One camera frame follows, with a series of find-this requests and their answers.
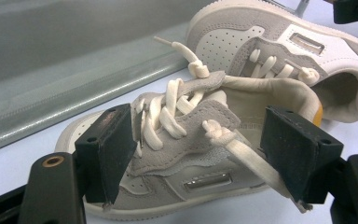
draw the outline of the white sneaker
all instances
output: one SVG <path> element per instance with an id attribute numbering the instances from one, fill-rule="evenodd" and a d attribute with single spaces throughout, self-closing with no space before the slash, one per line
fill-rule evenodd
<path id="1" fill-rule="evenodd" d="M 259 149 L 265 108 L 285 106 L 319 125 L 322 106 L 317 95 L 293 79 L 210 74 L 183 45 L 172 46 L 190 60 L 190 73 L 197 78 L 172 80 L 165 93 L 144 93 L 132 102 L 133 136 L 144 133 L 145 142 L 134 139 L 138 145 L 112 207 L 86 203 L 86 210 L 120 220 L 160 217 L 210 200 L 257 192 L 266 188 L 265 183 L 290 198 Z M 141 132 L 135 124 L 140 113 L 146 113 Z M 70 124 L 56 151 L 74 152 L 76 139 L 101 114 Z"/>
<path id="2" fill-rule="evenodd" d="M 223 0 L 197 13 L 187 46 L 211 71 L 290 77 L 309 85 L 324 118 L 358 120 L 358 39 L 261 0 Z"/>

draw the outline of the glass panel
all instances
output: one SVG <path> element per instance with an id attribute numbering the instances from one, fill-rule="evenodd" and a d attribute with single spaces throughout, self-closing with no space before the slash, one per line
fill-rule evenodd
<path id="1" fill-rule="evenodd" d="M 209 2 L 0 0 L 0 147 L 184 68 L 152 37 Z"/>

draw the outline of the shoe sole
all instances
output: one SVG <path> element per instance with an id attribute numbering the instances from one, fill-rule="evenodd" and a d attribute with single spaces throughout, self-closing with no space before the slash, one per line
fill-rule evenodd
<path id="1" fill-rule="evenodd" d="M 261 1 L 261 0 L 221 0 L 214 3 L 211 3 L 210 5 L 204 7 L 202 10 L 200 10 L 191 20 L 189 24 L 189 28 L 187 30 L 186 34 L 186 40 L 187 45 L 192 49 L 195 50 L 196 46 L 191 46 L 189 44 L 189 37 L 192 33 L 192 30 L 196 24 L 198 24 L 202 19 L 204 19 L 206 16 L 211 15 L 215 12 L 226 10 L 226 9 L 251 9 L 251 10 L 258 10 L 263 13 L 273 14 L 275 16 L 281 17 L 283 20 L 287 20 L 291 22 L 292 24 L 295 24 L 299 27 L 311 30 L 312 32 L 319 33 L 322 35 L 330 35 L 334 37 L 338 37 L 346 41 L 351 48 L 358 54 L 358 50 L 356 48 L 353 48 L 352 46 L 358 46 L 358 38 L 355 36 L 346 34 L 344 32 L 341 32 L 339 30 L 335 30 L 333 28 L 325 27 L 322 25 L 314 24 L 309 21 L 304 21 L 300 19 L 299 17 L 294 16 L 293 14 L 289 13 L 288 11 L 273 5 L 271 3 Z M 191 40 L 192 43 L 198 43 L 200 40 Z"/>
<path id="2" fill-rule="evenodd" d="M 90 115 L 87 115 L 83 118 L 73 121 L 68 125 L 65 130 L 60 135 L 55 152 L 75 152 L 75 141 L 77 138 L 85 132 L 92 123 L 101 116 L 103 112 L 96 112 Z M 269 189 L 269 186 L 262 184 L 246 189 L 234 189 L 230 191 L 225 191 L 221 193 L 210 194 L 185 202 L 174 203 L 169 205 L 164 205 L 161 207 L 147 208 L 147 209 L 135 209 L 135 210 L 117 210 L 110 209 L 106 212 L 102 209 L 100 205 L 92 203 L 84 203 L 85 209 L 88 213 L 93 214 L 98 217 L 104 217 L 113 220 L 145 220 L 153 217 L 162 217 L 176 211 L 186 209 L 197 204 L 206 203 L 212 200 L 239 196 L 244 194 L 257 193 L 259 191 Z"/>

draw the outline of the gray suede overlay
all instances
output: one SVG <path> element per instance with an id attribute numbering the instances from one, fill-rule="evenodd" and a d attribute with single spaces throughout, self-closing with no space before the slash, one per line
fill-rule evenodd
<path id="1" fill-rule="evenodd" d="M 218 72 L 211 73 L 210 76 L 207 77 L 207 78 L 189 80 L 189 81 L 185 82 L 184 85 L 179 87 L 178 98 L 181 97 L 182 95 L 189 94 L 189 93 L 191 93 L 193 91 L 198 91 L 198 90 L 212 91 L 212 90 L 215 90 L 215 89 L 219 88 L 222 85 L 225 76 L 226 76 L 226 73 L 224 71 L 218 71 Z M 144 104 L 146 104 L 146 108 L 148 108 L 149 105 L 150 105 L 150 101 L 154 97 L 160 96 L 162 94 L 164 94 L 164 93 L 146 92 L 146 93 L 143 93 L 143 94 L 139 95 L 131 103 L 131 118 L 132 118 L 132 121 L 135 120 L 135 116 L 136 116 L 135 108 L 143 99 L 145 99 Z M 133 122 L 132 123 L 132 135 L 133 136 L 135 136 L 134 132 L 135 132 L 135 124 Z"/>
<path id="2" fill-rule="evenodd" d="M 214 100 L 202 101 L 189 114 L 175 119 L 186 130 L 187 136 L 177 140 L 162 128 L 156 130 L 158 138 L 164 144 L 163 149 L 155 151 L 145 144 L 142 149 L 142 158 L 133 158 L 131 161 L 132 175 L 142 175 L 148 171 L 166 169 L 187 154 L 210 150 L 213 146 L 209 139 L 204 136 L 205 131 L 202 128 L 202 122 L 206 119 L 215 119 L 222 127 L 231 131 L 240 124 L 239 118 L 234 113 Z"/>
<path id="3" fill-rule="evenodd" d="M 150 190 L 148 194 L 135 195 L 120 187 L 113 208 L 117 210 L 144 209 L 182 201 L 161 177 L 149 175 L 144 176 L 143 180 Z"/>
<path id="4" fill-rule="evenodd" d="M 226 8 L 205 16 L 195 24 L 189 31 L 186 44 L 191 50 L 195 51 L 200 39 L 212 30 L 228 28 L 244 31 L 253 26 L 260 26 L 265 29 L 263 37 L 277 40 L 290 24 L 289 20 L 264 10 L 246 7 Z"/>
<path id="5" fill-rule="evenodd" d="M 185 186 L 185 183 L 218 174 L 229 174 L 232 181 L 228 185 L 220 186 L 219 191 L 221 192 L 233 189 L 251 188 L 263 184 L 263 180 L 232 155 L 219 164 L 210 167 L 187 166 L 180 172 L 166 177 L 166 179 L 167 183 L 171 183 L 170 186 L 173 186 L 173 188 L 178 191 L 179 195 L 185 200 L 188 200 L 208 194 L 214 194 L 216 193 L 216 189 L 205 188 L 202 190 L 190 190 Z"/>
<path id="6" fill-rule="evenodd" d="M 327 78 L 328 76 L 322 67 L 317 64 L 311 57 L 306 55 L 295 55 L 291 53 L 287 47 L 281 44 L 271 43 L 259 37 L 252 38 L 250 41 L 242 45 L 238 50 L 234 57 L 233 63 L 229 68 L 228 73 L 231 76 L 239 76 L 241 74 L 243 77 L 249 77 L 252 74 L 250 71 L 245 72 L 244 74 L 242 72 L 242 68 L 245 66 L 245 63 L 249 63 L 247 62 L 247 59 L 254 49 L 260 49 L 262 52 L 258 57 L 258 63 L 263 64 L 269 56 L 277 56 L 277 62 L 271 69 L 276 74 L 279 74 L 282 71 L 284 66 L 287 64 L 285 61 L 285 59 L 287 59 L 302 67 L 315 69 L 321 75 L 321 80 Z M 290 77 L 297 78 L 297 76 L 298 69 L 295 68 Z"/>

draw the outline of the white shoelace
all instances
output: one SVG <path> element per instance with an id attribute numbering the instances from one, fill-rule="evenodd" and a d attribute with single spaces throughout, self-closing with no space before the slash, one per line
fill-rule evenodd
<path id="1" fill-rule="evenodd" d="M 301 213 L 307 212 L 312 208 L 311 205 L 298 202 L 296 203 L 284 184 L 280 174 L 261 158 L 254 150 L 236 139 L 236 133 L 225 127 L 221 127 L 219 122 L 214 119 L 202 122 L 202 127 L 206 131 L 205 136 L 210 138 L 211 144 L 215 147 L 224 147 L 246 167 L 252 170 L 258 177 L 275 189 L 285 198 L 290 198 Z"/>
<path id="2" fill-rule="evenodd" d="M 258 57 L 260 56 L 260 49 L 254 49 L 249 61 L 256 63 Z M 287 64 L 284 66 L 282 71 L 279 74 L 275 74 L 271 71 L 271 68 L 277 62 L 276 56 L 269 56 L 264 64 L 257 63 L 251 77 L 264 77 L 264 78 L 274 78 L 274 77 L 289 77 L 293 70 L 296 68 L 299 70 L 298 80 L 304 82 L 305 84 L 311 86 L 315 84 L 319 78 L 319 73 L 313 68 L 300 67 L 297 64 L 291 62 L 290 60 L 285 60 Z"/>
<path id="3" fill-rule="evenodd" d="M 202 61 L 188 47 L 181 43 L 169 42 L 156 36 L 155 39 L 163 44 L 170 45 L 184 55 L 189 61 L 188 69 L 190 74 L 195 78 L 206 78 L 209 76 L 208 67 L 203 65 Z M 163 148 L 163 143 L 156 134 L 156 130 L 160 126 L 175 139 L 180 139 L 187 135 L 186 130 L 176 122 L 174 117 L 177 115 L 177 111 L 182 115 L 191 112 L 201 101 L 204 92 L 195 91 L 190 100 L 188 100 L 188 95 L 183 95 L 178 99 L 178 90 L 183 83 L 181 78 L 168 82 L 167 91 L 165 93 L 165 106 L 162 107 L 161 105 L 164 95 L 155 97 L 150 102 L 148 113 L 145 116 L 145 124 L 141 125 L 143 127 L 141 135 L 153 150 L 160 150 Z M 145 100 L 142 100 L 140 104 L 138 104 L 136 108 L 137 113 L 141 113 L 145 110 L 144 101 Z M 138 142 L 136 154 L 137 157 L 142 158 L 141 141 Z"/>
<path id="4" fill-rule="evenodd" d="M 182 53 L 190 62 L 188 68 L 190 73 L 195 78 L 206 78 L 210 75 L 207 66 L 203 65 L 198 57 L 183 44 L 178 42 L 169 42 L 158 37 L 155 37 L 155 39 L 161 43 L 172 46 L 174 49 Z M 162 106 L 164 95 L 155 97 L 150 102 L 147 115 L 145 115 L 145 124 L 141 125 L 141 137 L 145 138 L 146 143 L 153 150 L 161 150 L 163 148 L 163 143 L 156 134 L 156 130 L 160 126 L 162 126 L 175 139 L 180 139 L 187 135 L 186 130 L 176 122 L 175 117 L 191 112 L 203 98 L 204 92 L 194 92 L 190 100 L 188 100 L 189 96 L 187 95 L 183 95 L 178 99 L 178 90 L 183 83 L 184 82 L 181 78 L 171 80 L 168 83 L 167 91 L 165 93 L 165 106 Z M 145 99 L 141 100 L 136 107 L 137 113 L 145 111 L 144 102 Z M 280 174 L 250 147 L 245 145 L 243 142 L 238 141 L 236 139 L 236 133 L 225 127 L 221 127 L 220 124 L 213 119 L 203 121 L 202 127 L 206 131 L 205 136 L 210 138 L 213 146 L 224 147 L 230 151 L 244 165 L 251 169 L 273 189 L 278 191 L 283 197 L 290 198 L 294 202 L 293 197 L 285 186 Z M 135 152 L 136 157 L 138 158 L 142 158 L 142 147 L 141 141 L 138 141 Z M 294 203 L 302 213 L 311 209 L 308 204 L 304 204 L 302 202 Z"/>

